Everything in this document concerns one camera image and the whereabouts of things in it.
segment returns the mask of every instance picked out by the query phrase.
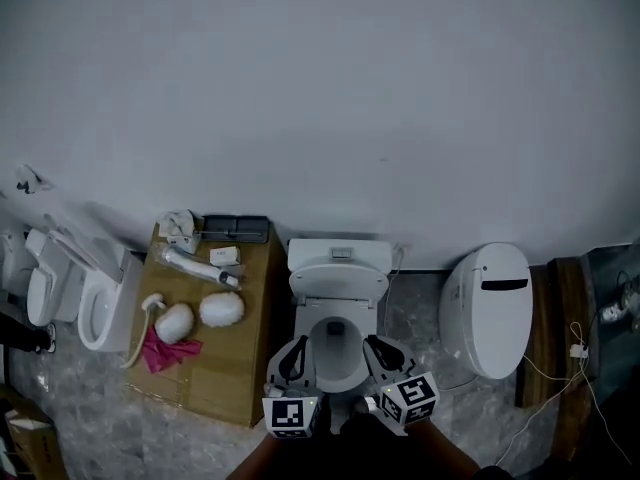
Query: gray tile floor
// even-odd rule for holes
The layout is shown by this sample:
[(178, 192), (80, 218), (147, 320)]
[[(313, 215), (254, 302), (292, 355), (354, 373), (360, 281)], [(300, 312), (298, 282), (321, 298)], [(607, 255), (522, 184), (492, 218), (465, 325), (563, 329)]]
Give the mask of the gray tile floor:
[[(444, 352), (437, 332), (443, 274), (402, 274), (389, 301), (391, 337), (409, 345), (446, 389), (473, 377)], [(379, 312), (382, 323), (382, 309)], [(224, 478), (262, 439), (262, 422), (248, 430), (213, 421), (132, 392), (118, 369), (120, 355), (86, 350), (75, 325), (58, 326), (52, 355), (10, 354), (10, 378), (51, 416), (73, 479)], [(513, 406), (515, 375), (478, 379), (443, 392), (432, 420), (482, 466), (502, 455), (534, 410)], [(514, 475), (549, 453), (557, 404), (518, 437), (502, 466)]]

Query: shoe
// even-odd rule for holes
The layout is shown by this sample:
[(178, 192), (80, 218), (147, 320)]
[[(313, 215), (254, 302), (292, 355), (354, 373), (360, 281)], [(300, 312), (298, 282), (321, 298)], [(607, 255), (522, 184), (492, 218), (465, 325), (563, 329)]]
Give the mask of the shoe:
[(53, 354), (56, 351), (56, 326), (55, 324), (47, 325), (47, 334), (49, 335), (49, 340), (51, 341), (51, 345), (47, 349), (49, 354)]

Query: white toilet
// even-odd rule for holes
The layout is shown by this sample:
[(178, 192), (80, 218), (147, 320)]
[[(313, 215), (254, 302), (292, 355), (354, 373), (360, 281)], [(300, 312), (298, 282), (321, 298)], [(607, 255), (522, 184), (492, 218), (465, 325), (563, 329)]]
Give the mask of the white toilet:
[(89, 239), (68, 222), (45, 216), (49, 237), (85, 272), (78, 333), (90, 350), (128, 350), (142, 261), (119, 243)]
[(26, 297), (29, 290), (31, 272), (37, 266), (36, 260), (26, 249), (24, 233), (18, 228), (5, 228), (0, 233), (0, 267), (2, 280), (0, 288), (17, 297)]
[(456, 266), (442, 289), (440, 339), (467, 369), (503, 379), (522, 360), (532, 315), (527, 259), (513, 245), (485, 245)]
[(391, 261), (386, 242), (290, 241), (289, 284), (298, 299), (295, 335), (309, 336), (317, 387), (325, 393), (348, 391), (369, 376), (362, 341), (376, 334)]

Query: electrical cable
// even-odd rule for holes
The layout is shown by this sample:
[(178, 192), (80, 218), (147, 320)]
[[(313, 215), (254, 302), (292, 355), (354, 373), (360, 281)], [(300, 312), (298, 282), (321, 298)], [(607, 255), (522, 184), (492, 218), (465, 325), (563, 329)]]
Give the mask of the electrical cable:
[[(578, 330), (580, 332), (580, 335), (576, 334), (576, 332), (573, 330), (573, 325), (577, 325), (578, 326)], [(571, 329), (571, 332), (573, 333), (573, 335), (578, 338), (578, 340), (580, 341), (580, 344), (584, 347), (585, 346), (585, 342), (582, 339), (582, 327), (580, 326), (580, 324), (578, 322), (571, 322), (571, 324), (569, 325), (569, 328)], [(611, 442), (616, 446), (616, 448), (618, 448), (618, 450), (620, 451), (620, 453), (622, 454), (622, 456), (625, 458), (625, 460), (631, 465), (633, 466), (633, 463), (629, 460), (629, 458), (627, 457), (627, 455), (624, 453), (624, 451), (622, 450), (622, 448), (620, 448), (620, 446), (618, 445), (618, 443), (616, 443), (616, 441), (613, 439), (613, 436), (611, 435), (611, 432), (609, 432), (609, 428), (607, 426), (607, 420), (605, 419), (604, 415), (602, 414), (602, 412), (600, 411), (600, 408), (598, 407), (598, 401), (596, 400), (596, 395), (593, 392), (593, 388), (591, 387), (591, 383), (589, 382), (589, 379), (587, 378), (586, 374), (585, 374), (585, 368), (589, 363), (589, 356), (587, 356), (586, 358), (580, 358), (579, 359), (579, 365), (580, 365), (580, 371), (578, 373), (576, 373), (573, 377), (571, 377), (571, 379), (559, 379), (559, 378), (555, 378), (555, 377), (550, 377), (549, 375), (546, 375), (545, 373), (541, 372), (538, 367), (533, 364), (533, 361), (531, 361), (531, 359), (529, 359), (527, 356), (524, 356), (524, 358), (529, 361), (529, 363), (531, 363), (531, 365), (535, 368), (535, 370), (542, 375), (543, 377), (546, 377), (547, 379), (551, 379), (551, 380), (568, 380), (567, 384), (560, 390), (558, 391), (555, 395), (553, 395), (551, 398), (549, 398), (543, 405), (542, 407), (540, 407), (540, 409), (538, 409), (535, 413), (533, 413), (529, 419), (527, 420), (527, 422), (525, 423), (524, 427), (522, 427), (522, 429), (520, 431), (518, 431), (512, 438), (511, 441), (509, 442), (509, 446), (507, 447), (506, 451), (502, 454), (502, 457), (500, 457), (498, 459), (498, 461), (496, 462), (496, 466), (500, 465), (500, 463), (504, 460), (504, 458), (507, 456), (507, 454), (509, 453), (509, 451), (511, 450), (511, 447), (513, 446), (513, 443), (515, 442), (516, 438), (522, 434), (528, 427), (529, 427), (529, 423), (531, 423), (531, 421), (533, 420), (533, 418), (535, 418), (538, 414), (540, 414), (547, 405), (549, 405), (549, 403), (557, 398), (558, 396), (560, 396), (572, 383), (574, 380), (576, 380), (579, 376), (583, 376), (585, 381), (587, 382), (587, 386), (589, 387), (589, 391), (591, 392), (591, 396), (593, 397), (593, 402), (596, 406), (596, 410), (598, 411), (598, 414), (600, 415), (600, 417), (602, 418), (602, 421), (604, 423), (604, 428), (607, 432), (607, 435), (609, 436), (609, 439), (611, 439)]]
[(382, 317), (382, 328), (384, 330), (384, 335), (386, 337), (389, 337), (389, 333), (387, 332), (387, 315), (389, 313), (389, 298), (391, 297), (391, 286), (393, 285), (393, 282), (396, 280), (396, 277), (398, 277), (398, 274), (400, 273), (400, 268), (402, 267), (402, 260), (404, 260), (403, 247), (400, 247), (398, 249), (398, 254), (400, 254), (400, 259), (398, 260), (398, 269), (396, 270), (395, 274), (391, 276), (391, 280), (389, 281), (389, 288), (387, 289), (387, 298), (384, 301), (384, 316)]
[(475, 376), (473, 379), (471, 379), (470, 381), (465, 382), (465, 383), (463, 383), (463, 384), (460, 384), (460, 385), (458, 385), (458, 386), (453, 386), (452, 388), (447, 388), (447, 389), (440, 389), (440, 388), (438, 388), (438, 391), (440, 391), (441, 393), (442, 393), (442, 392), (446, 393), (446, 392), (448, 392), (448, 391), (455, 391), (456, 389), (463, 388), (463, 387), (465, 387), (465, 386), (468, 386), (468, 385), (469, 385), (469, 384), (471, 384), (472, 382), (475, 382), (475, 380), (476, 380), (478, 377), (479, 377), (479, 375), (476, 375), (476, 376)]

